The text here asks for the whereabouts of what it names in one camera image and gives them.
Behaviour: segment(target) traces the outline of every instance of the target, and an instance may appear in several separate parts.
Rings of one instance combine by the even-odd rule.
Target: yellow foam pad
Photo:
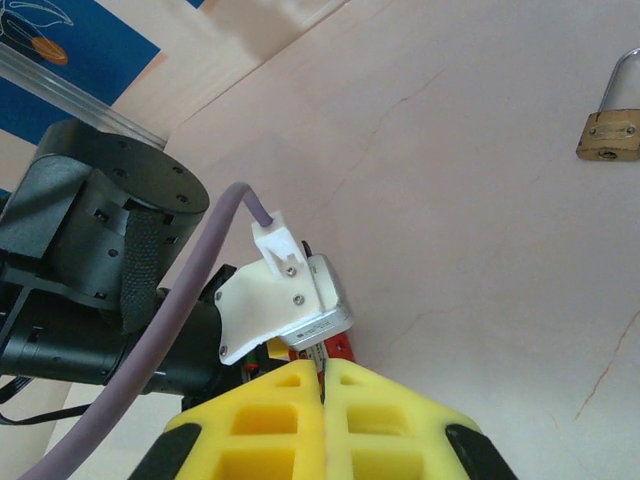
[[[188,410],[202,431],[177,480],[466,480],[446,438],[469,418],[354,363],[297,360]]]

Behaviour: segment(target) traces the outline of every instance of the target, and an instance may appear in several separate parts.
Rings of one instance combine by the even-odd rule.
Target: white cable connector
[[[273,223],[268,227],[261,227],[258,222],[253,222],[251,230],[256,247],[262,253],[271,272],[277,279],[282,279],[286,275],[285,265],[290,262],[291,257],[294,257],[298,264],[306,265],[307,260],[285,225],[282,212],[276,212],[271,217]]]

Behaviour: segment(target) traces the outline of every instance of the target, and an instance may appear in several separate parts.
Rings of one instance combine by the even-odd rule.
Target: white wall
[[[167,138],[344,0],[98,0],[161,52],[114,109]]]
[[[4,377],[0,386],[11,380]],[[32,417],[62,407],[69,385],[49,380],[35,380],[0,411],[12,420]],[[3,479],[12,480],[36,463],[49,444],[55,422],[29,427],[0,426],[0,472]]]
[[[31,161],[35,147],[0,130],[0,188],[12,191]],[[0,385],[11,380],[4,377]],[[0,411],[11,419],[21,419],[62,407],[69,385],[37,380],[18,397],[0,406]],[[55,424],[32,427],[0,426],[0,472],[3,479],[13,479],[42,457]]]
[[[101,387],[74,384],[69,391],[65,406],[90,403],[101,390]],[[180,397],[160,394],[138,397],[96,453],[71,478],[73,480],[128,478],[169,420],[178,413],[180,413]],[[57,422],[47,450],[53,448],[74,423],[73,419]]]

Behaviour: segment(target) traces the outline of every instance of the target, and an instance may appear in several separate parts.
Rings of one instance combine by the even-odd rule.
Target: blue poster
[[[92,0],[0,0],[0,41],[108,105],[159,51]],[[0,88],[0,128],[29,142],[67,116],[5,81]]]

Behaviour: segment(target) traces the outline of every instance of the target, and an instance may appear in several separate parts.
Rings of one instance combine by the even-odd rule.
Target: white plastic bracket
[[[266,228],[252,225],[263,259],[245,265],[216,292],[222,319],[220,361],[231,365],[257,345],[320,316],[323,304],[309,263],[282,214]]]
[[[273,213],[271,217],[273,223],[268,227],[261,227],[258,222],[253,222],[251,230],[256,247],[269,265],[271,273],[279,280],[285,276],[286,268],[295,268],[295,265],[289,263],[291,257],[299,265],[306,264],[307,260],[285,225],[282,212]]]

